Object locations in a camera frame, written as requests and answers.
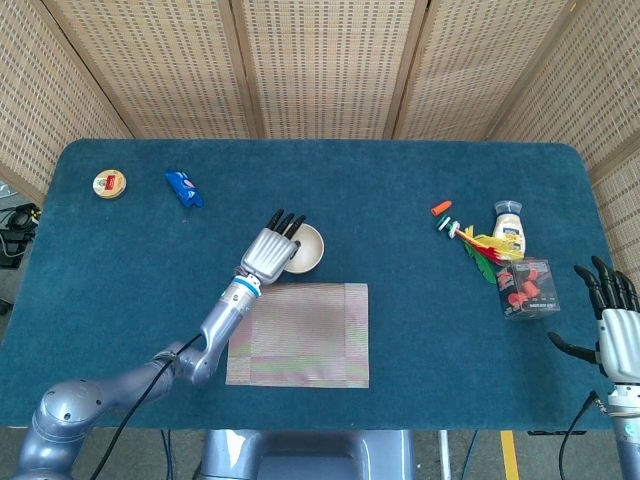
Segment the mayonnaise bottle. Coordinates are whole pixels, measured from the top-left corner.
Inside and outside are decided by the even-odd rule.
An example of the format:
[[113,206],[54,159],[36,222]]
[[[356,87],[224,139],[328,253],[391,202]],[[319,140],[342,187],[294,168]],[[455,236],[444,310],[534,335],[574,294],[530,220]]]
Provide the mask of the mayonnaise bottle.
[[514,250],[519,250],[524,255],[526,243],[520,222],[522,204],[513,200],[501,200],[496,202],[495,209],[498,217],[493,229],[493,236],[506,240]]

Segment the wicker screen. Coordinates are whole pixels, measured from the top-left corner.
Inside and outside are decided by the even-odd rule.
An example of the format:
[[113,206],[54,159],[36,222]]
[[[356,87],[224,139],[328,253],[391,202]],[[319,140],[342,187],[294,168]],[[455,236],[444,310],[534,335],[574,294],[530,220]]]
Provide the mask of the wicker screen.
[[396,138],[481,139],[565,0],[433,0]]
[[249,135],[220,1],[45,3],[136,136]]
[[569,143],[589,169],[605,161],[640,129],[639,18],[637,0],[587,2],[495,138]]
[[42,203],[63,148],[81,137],[129,136],[46,12],[0,2],[0,173]]
[[616,267],[640,286],[640,151],[593,190]]
[[381,138],[414,2],[242,5],[267,137]]

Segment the robotic arm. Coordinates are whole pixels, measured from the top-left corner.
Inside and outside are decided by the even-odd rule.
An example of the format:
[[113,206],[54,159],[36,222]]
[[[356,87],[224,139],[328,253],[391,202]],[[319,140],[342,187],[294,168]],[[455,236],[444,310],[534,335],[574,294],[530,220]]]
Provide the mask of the robotic arm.
[[[300,246],[291,238],[305,217],[298,217],[287,229],[294,215],[280,222],[283,213],[275,213],[245,252],[236,276],[198,336],[187,344],[172,343],[149,363],[114,378],[70,380],[51,387],[33,414],[13,479],[71,480],[73,464],[101,415],[114,408],[135,408],[141,399],[148,403],[162,398],[175,378],[186,378],[194,385],[209,380],[231,334],[261,295],[260,285],[275,282]],[[206,340],[202,351],[191,346],[200,336]]]
[[549,332],[553,344],[568,355],[599,364],[614,383],[608,409],[612,417],[624,480],[640,480],[640,303],[636,288],[623,273],[614,272],[598,257],[592,257],[599,280],[586,268],[576,273],[589,289],[598,322],[595,350],[566,343]]

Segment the green feather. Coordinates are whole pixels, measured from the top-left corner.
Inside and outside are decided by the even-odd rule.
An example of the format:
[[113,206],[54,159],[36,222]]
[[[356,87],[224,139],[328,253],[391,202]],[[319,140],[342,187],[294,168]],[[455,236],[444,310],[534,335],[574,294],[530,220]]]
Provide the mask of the green feather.
[[496,274],[493,272],[493,267],[491,266],[491,262],[485,257],[478,253],[471,245],[464,242],[464,249],[467,251],[469,257],[473,258],[476,262],[476,266],[478,270],[482,273],[482,276],[487,279],[487,282],[495,285]]

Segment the blue packet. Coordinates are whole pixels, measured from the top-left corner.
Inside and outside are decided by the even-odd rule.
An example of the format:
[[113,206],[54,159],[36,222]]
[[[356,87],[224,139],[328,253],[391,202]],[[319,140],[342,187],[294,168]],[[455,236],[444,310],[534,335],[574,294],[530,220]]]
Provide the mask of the blue packet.
[[164,176],[167,177],[169,185],[171,185],[176,196],[185,207],[190,207],[191,205],[202,207],[204,205],[202,197],[200,197],[195,185],[191,183],[186,173],[178,170],[167,170]]

